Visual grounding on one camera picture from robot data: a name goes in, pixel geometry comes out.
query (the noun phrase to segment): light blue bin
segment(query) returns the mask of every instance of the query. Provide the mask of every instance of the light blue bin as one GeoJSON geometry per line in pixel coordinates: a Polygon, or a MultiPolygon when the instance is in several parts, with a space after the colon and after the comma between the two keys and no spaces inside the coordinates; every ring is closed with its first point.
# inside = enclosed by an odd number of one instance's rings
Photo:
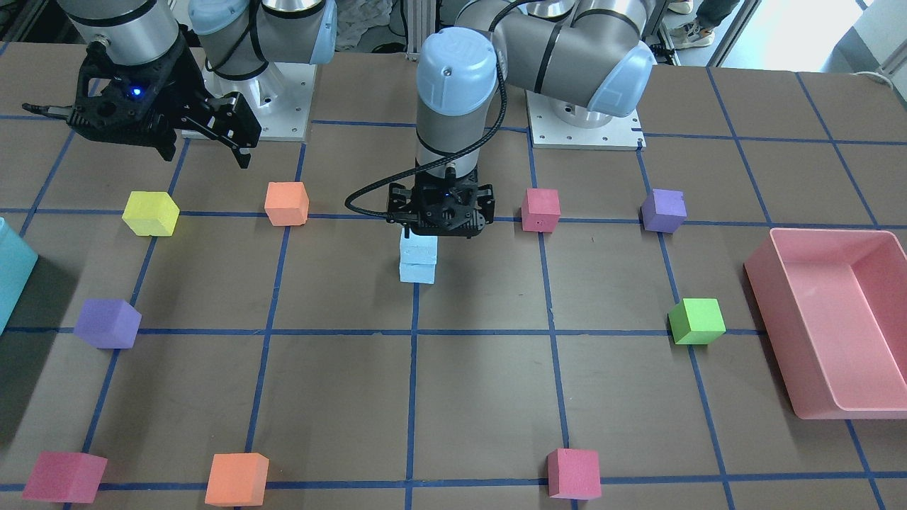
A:
{"type": "Polygon", "coordinates": [[[0,332],[13,315],[15,303],[37,261],[38,254],[0,218],[0,332]]]}

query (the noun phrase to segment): pink bin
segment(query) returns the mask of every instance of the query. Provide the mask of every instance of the pink bin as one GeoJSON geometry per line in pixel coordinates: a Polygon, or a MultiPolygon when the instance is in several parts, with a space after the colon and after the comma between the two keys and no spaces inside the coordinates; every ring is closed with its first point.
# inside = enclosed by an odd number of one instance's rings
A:
{"type": "Polygon", "coordinates": [[[772,229],[746,273],[800,418],[907,418],[907,256],[894,234],[772,229]]]}

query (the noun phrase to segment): shoe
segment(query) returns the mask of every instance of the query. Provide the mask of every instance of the shoe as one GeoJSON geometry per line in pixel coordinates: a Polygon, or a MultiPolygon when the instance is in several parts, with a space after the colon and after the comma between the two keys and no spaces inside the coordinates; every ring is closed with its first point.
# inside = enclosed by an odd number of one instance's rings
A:
{"type": "Polygon", "coordinates": [[[674,47],[678,50],[702,48],[715,42],[715,31],[702,28],[698,20],[681,25],[669,33],[674,47]]]}
{"type": "Polygon", "coordinates": [[[672,0],[668,9],[679,15],[688,15],[693,12],[693,0],[672,0]]]}

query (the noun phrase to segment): pants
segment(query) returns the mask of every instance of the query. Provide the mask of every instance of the pants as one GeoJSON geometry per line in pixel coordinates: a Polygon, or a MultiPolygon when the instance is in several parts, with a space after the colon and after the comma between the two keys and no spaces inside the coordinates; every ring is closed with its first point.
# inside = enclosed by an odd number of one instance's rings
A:
{"type": "Polygon", "coordinates": [[[699,26],[711,29],[721,25],[721,22],[734,11],[734,7],[739,3],[740,0],[702,0],[702,4],[696,11],[699,26]]]}

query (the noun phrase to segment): white mounting plate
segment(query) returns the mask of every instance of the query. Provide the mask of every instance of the white mounting plate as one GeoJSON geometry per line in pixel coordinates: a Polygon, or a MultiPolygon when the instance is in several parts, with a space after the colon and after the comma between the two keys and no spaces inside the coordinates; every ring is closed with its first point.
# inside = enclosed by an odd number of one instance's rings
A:
{"type": "Polygon", "coordinates": [[[551,108],[548,97],[526,91],[526,111],[535,147],[597,151],[636,151],[640,143],[646,147],[636,110],[626,117],[613,117],[600,128],[580,128],[559,119],[551,108]]]}
{"type": "MultiPolygon", "coordinates": [[[[295,101],[281,110],[268,109],[262,111],[252,106],[258,123],[261,124],[261,141],[272,142],[304,142],[308,132],[308,117],[312,107],[312,94],[315,92],[315,73],[318,68],[313,64],[288,64],[279,62],[277,67],[287,77],[287,81],[295,90],[291,91],[295,101]]],[[[199,132],[183,130],[183,138],[207,140],[199,132]]]]}

